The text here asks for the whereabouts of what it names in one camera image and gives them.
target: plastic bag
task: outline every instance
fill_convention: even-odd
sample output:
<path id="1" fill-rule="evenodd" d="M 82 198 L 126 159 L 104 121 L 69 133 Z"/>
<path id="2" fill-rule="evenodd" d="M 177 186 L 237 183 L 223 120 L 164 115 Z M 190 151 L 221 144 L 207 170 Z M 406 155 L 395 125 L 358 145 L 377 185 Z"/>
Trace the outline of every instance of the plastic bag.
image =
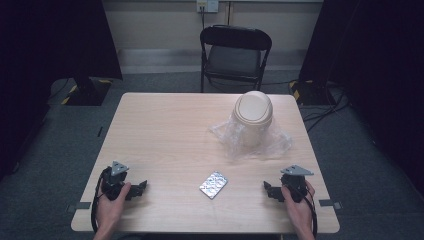
<path id="1" fill-rule="evenodd" d="M 209 127 L 219 141 L 226 147 L 227 156 L 232 159 L 242 158 L 278 158 L 292 146 L 291 137 L 275 121 L 256 132 L 257 144 L 246 145 L 244 137 L 249 133 L 247 127 L 236 121 L 233 114 L 220 124 Z"/>

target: hand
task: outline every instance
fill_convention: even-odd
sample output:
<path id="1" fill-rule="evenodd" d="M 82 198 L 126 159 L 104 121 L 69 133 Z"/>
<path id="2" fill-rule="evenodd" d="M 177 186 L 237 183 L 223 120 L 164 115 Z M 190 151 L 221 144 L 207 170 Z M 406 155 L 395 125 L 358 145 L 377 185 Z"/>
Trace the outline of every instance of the hand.
<path id="1" fill-rule="evenodd" d="M 306 198 L 312 203 L 312 196 L 315 194 L 315 189 L 312 185 L 306 181 L 306 186 L 310 194 L 306 195 Z M 281 187 L 281 192 L 285 198 L 284 204 L 287 208 L 290 221 L 296 231 L 297 236 L 300 240 L 315 239 L 312 234 L 312 212 L 306 203 L 305 199 L 302 199 L 299 203 L 293 201 L 290 190 L 286 186 Z"/>
<path id="2" fill-rule="evenodd" d="M 102 189 L 99 188 L 99 203 L 97 206 L 96 220 L 98 230 L 94 236 L 95 240 L 106 240 L 112 237 L 119 220 L 121 219 L 122 212 L 124 210 L 125 197 L 130 191 L 131 183 L 127 182 L 122 187 L 118 198 L 110 201 L 106 195 L 103 195 Z"/>

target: chair backrest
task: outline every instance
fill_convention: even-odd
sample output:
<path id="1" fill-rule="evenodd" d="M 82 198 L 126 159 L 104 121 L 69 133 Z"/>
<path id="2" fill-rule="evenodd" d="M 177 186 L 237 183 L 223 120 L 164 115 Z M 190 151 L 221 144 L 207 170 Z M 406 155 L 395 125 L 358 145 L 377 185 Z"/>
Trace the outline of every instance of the chair backrest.
<path id="1" fill-rule="evenodd" d="M 265 32 L 254 29 L 228 25 L 213 25 L 200 33 L 202 48 L 205 44 L 269 51 L 272 40 Z"/>

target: cup lid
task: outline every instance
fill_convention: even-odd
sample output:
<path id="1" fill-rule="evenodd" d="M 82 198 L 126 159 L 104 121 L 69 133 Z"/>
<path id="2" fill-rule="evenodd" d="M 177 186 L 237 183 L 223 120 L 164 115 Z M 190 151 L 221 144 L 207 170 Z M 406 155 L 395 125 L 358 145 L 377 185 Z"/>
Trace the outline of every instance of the cup lid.
<path id="1" fill-rule="evenodd" d="M 265 93 L 250 91 L 239 97 L 234 113 L 246 124 L 263 124 L 272 118 L 272 103 Z"/>

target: gray carpet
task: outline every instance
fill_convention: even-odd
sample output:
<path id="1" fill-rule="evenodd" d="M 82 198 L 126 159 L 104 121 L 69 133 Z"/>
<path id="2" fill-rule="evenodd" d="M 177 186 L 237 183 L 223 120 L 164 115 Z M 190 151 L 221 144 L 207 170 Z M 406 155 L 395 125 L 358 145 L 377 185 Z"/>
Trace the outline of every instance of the gray carpet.
<path id="1" fill-rule="evenodd" d="M 262 91 L 287 94 L 284 82 L 298 71 L 267 71 Z M 200 73 L 125 75 L 113 82 L 103 105 L 61 105 L 72 80 L 58 80 L 45 123 L 17 173 L 0 183 L 0 239 L 91 239 L 72 231 L 75 204 L 85 188 L 119 99 L 126 92 L 199 92 Z M 243 93 L 250 86 L 205 84 L 205 92 Z M 333 89 L 335 98 L 339 89 Z M 348 102 L 342 98 L 342 104 Z M 326 106 L 301 107 L 304 118 Z M 307 128 L 316 120 L 305 122 Z M 373 144 L 366 122 L 351 107 L 333 113 L 309 131 L 328 191 L 343 205 L 336 211 L 340 231 L 318 239 L 423 239 L 424 201 L 404 173 Z M 116 233 L 114 238 L 126 236 Z M 285 235 L 285 239 L 296 239 Z M 147 235 L 143 239 L 276 239 L 267 235 Z"/>

